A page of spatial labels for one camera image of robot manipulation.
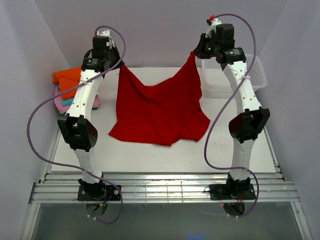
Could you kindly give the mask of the red t shirt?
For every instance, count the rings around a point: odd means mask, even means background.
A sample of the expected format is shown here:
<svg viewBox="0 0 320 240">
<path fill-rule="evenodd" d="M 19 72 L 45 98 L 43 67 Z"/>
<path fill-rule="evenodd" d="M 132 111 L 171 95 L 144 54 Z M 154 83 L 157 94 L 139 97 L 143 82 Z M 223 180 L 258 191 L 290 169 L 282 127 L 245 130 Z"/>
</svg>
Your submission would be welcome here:
<svg viewBox="0 0 320 240">
<path fill-rule="evenodd" d="M 118 77 L 116 124 L 109 135 L 123 142 L 161 146 L 179 140 L 197 142 L 210 124 L 201 97 L 193 53 L 174 76 L 152 86 L 144 85 L 123 65 Z"/>
</svg>

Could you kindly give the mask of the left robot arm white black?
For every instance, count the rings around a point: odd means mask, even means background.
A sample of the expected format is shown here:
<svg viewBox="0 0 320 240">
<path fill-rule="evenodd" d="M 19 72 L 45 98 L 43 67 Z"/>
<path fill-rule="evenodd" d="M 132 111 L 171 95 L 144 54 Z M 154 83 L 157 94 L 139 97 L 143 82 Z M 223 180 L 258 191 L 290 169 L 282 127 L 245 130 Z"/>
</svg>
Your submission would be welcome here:
<svg viewBox="0 0 320 240">
<path fill-rule="evenodd" d="M 111 37 L 94 36 L 92 49 L 83 58 L 80 69 L 79 87 L 72 104 L 57 123 L 64 141 L 74 151 L 83 169 L 78 200 L 99 201 L 107 192 L 101 178 L 94 146 L 98 131 L 91 123 L 91 112 L 105 71 L 120 65 L 120 54 Z"/>
</svg>

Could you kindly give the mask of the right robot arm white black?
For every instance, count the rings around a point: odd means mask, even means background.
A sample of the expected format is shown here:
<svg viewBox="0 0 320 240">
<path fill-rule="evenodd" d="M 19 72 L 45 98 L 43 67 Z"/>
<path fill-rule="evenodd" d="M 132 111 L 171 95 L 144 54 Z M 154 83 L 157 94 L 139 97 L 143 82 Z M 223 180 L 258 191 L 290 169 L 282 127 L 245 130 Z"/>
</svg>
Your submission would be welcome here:
<svg viewBox="0 0 320 240">
<path fill-rule="evenodd" d="M 237 115 L 228 124 L 233 139 L 233 155 L 224 184 L 209 185 L 211 200 L 253 200 L 256 198 L 250 179 L 252 148 L 264 129 L 270 111 L 258 101 L 248 76 L 247 58 L 242 48 L 235 47 L 234 26 L 210 20 L 202 33 L 194 55 L 199 59 L 215 58 L 227 77 L 235 100 Z"/>
</svg>

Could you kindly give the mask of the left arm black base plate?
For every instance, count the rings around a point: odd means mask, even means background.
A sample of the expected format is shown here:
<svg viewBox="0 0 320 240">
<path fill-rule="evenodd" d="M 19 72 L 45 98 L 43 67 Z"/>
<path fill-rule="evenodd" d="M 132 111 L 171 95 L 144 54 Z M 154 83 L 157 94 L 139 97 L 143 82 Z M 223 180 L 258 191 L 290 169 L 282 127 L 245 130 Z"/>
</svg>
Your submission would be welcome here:
<svg viewBox="0 0 320 240">
<path fill-rule="evenodd" d="M 105 184 L 89 184 L 85 186 L 80 186 L 78 189 L 77 200 L 78 201 L 105 201 L 109 199 L 110 201 L 119 201 L 121 185 L 117 185 L 116 189 L 112 185 Z"/>
</svg>

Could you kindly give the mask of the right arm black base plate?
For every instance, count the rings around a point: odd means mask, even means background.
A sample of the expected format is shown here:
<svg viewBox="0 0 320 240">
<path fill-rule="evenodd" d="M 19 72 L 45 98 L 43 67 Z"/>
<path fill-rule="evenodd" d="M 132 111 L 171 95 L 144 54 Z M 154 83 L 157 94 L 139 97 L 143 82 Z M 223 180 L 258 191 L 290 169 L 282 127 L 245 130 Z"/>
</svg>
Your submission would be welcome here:
<svg viewBox="0 0 320 240">
<path fill-rule="evenodd" d="M 210 184 L 204 192 L 209 193 L 211 200 L 255 200 L 254 186 L 250 183 L 248 187 L 240 189 L 228 188 L 226 184 Z"/>
</svg>

